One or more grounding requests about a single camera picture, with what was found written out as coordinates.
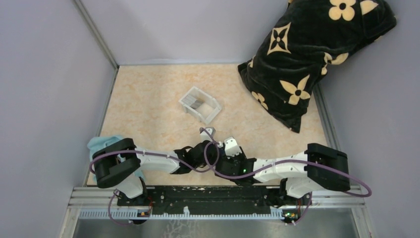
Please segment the white plastic card box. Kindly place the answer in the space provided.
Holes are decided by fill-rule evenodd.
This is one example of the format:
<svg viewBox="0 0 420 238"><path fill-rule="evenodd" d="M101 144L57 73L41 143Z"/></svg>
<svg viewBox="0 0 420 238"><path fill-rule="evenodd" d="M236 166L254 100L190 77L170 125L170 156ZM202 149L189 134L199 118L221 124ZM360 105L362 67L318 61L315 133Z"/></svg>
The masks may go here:
<svg viewBox="0 0 420 238"><path fill-rule="evenodd" d="M216 98L196 86L189 89L178 102L185 113L205 125L209 125L222 110Z"/></svg>

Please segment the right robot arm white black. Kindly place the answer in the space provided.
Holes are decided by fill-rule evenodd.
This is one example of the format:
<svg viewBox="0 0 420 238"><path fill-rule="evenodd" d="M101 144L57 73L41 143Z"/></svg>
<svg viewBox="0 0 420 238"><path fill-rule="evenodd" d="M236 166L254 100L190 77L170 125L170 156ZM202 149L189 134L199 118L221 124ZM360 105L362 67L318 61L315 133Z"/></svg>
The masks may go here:
<svg viewBox="0 0 420 238"><path fill-rule="evenodd" d="M347 154L339 150L310 143L292 156L261 159L247 158L234 138L225 142L215 175L242 186L279 180L279 199L284 204L313 191L347 192L351 188Z"/></svg>

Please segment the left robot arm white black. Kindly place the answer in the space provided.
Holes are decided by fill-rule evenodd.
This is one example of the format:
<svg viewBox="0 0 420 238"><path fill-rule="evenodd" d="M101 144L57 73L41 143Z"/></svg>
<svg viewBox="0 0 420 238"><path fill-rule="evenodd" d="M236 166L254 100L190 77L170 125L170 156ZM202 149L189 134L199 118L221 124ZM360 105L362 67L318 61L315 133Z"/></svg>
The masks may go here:
<svg viewBox="0 0 420 238"><path fill-rule="evenodd" d="M89 163L89 170L96 176L98 188L114 188L118 195L125 195L136 205L143 205L147 202L149 193L144 179L136 172L161 171L175 175L191 171L202 173L204 156L210 155L204 149L215 145L215 153L220 153L219 143L213 138L214 134L213 127L202 128L201 143L195 147L186 146L169 152L139 149L132 138L125 138L95 152Z"/></svg>

